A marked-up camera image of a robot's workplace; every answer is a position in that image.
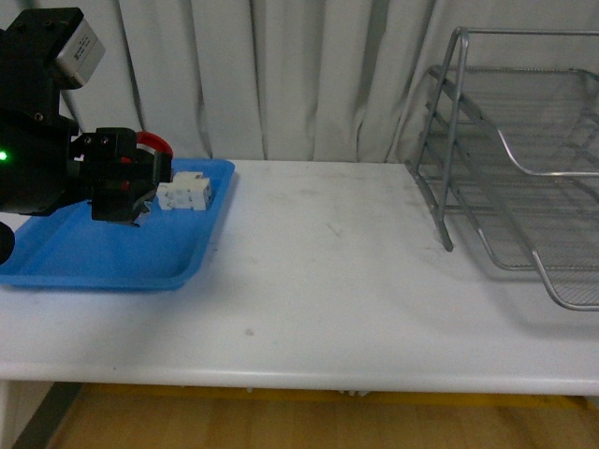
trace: white toy block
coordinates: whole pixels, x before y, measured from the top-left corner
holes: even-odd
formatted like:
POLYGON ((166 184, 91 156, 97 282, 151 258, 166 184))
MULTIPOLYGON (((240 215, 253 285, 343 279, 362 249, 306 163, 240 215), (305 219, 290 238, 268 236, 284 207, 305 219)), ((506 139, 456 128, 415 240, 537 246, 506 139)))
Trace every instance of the white toy block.
POLYGON ((158 185, 156 197, 162 210, 206 210, 212 201, 212 188, 202 173, 180 171, 172 182, 158 185))

